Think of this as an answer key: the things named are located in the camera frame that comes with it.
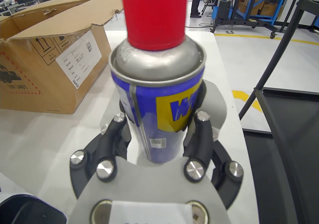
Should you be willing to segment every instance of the red cap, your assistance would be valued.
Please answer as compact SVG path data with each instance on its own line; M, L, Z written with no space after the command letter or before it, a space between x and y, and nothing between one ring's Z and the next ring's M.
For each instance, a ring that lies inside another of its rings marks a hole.
M162 51L185 40L187 0L123 0L127 40L135 48Z

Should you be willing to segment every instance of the spray can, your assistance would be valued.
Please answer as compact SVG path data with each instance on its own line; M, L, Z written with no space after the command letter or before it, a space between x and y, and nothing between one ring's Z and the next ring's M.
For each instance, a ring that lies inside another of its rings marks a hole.
M178 154L206 54L185 35L187 0L123 0L128 37L109 58L139 146L153 163Z

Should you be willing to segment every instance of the cardboard box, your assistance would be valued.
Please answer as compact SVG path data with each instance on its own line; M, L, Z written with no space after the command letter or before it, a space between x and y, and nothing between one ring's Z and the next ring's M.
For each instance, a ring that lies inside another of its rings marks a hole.
M241 13L245 13L246 12L246 7L245 7L245 5L244 5L244 3L243 2L239 2L239 4L238 4L238 10L241 12Z
M10 16L19 31L23 31L41 21L65 10L81 5L89 0L49 0L27 7Z
M249 3L249 0L245 0L244 2L244 5L246 7L248 7L248 3ZM259 3L258 5L254 6L254 9L257 9L257 10L260 10L262 8L262 6L264 5L264 1L262 1L261 3Z
M280 8L280 10L279 10L279 13L278 13L278 16L277 16L277 19L280 18L280 16L281 16L283 10L284 10L284 6L281 6L281 8Z
M277 6L276 3L265 3L260 10L260 15L274 16Z
M91 0L21 32L15 18L2 20L0 108L73 113L107 64L103 25L122 9L122 0Z
M239 9L240 12L245 13L246 10L247 10L247 7L245 6L244 2L239 2L238 9ZM258 11L259 10L257 8L253 8L252 11L251 11L251 16L257 15Z

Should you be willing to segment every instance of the red dashed border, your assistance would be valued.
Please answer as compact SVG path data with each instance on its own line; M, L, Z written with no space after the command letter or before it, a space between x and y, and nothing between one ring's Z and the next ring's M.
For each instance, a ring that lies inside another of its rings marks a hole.
M5 90L5 88L3 88L3 87L1 86L2 89L4 89L7 93L17 93L17 94L43 94L43 93L41 93L41 91L30 81L30 79L27 78L26 75L23 74L23 72L22 72L21 70L19 70L19 68L14 64L13 61L10 60L10 58L9 58L8 56L7 56L7 60L8 60L9 62L11 62L11 64L20 72L20 74L22 74L26 79L28 79L28 82L31 83L32 86L33 86L36 90L38 90L39 92L8 92L7 90Z

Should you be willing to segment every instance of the yellow logo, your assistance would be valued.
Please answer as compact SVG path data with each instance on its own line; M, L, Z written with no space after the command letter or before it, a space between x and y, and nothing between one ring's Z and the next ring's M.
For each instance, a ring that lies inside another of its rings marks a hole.
M157 127L166 132L182 130L196 100L196 91L202 80L188 90L156 97Z

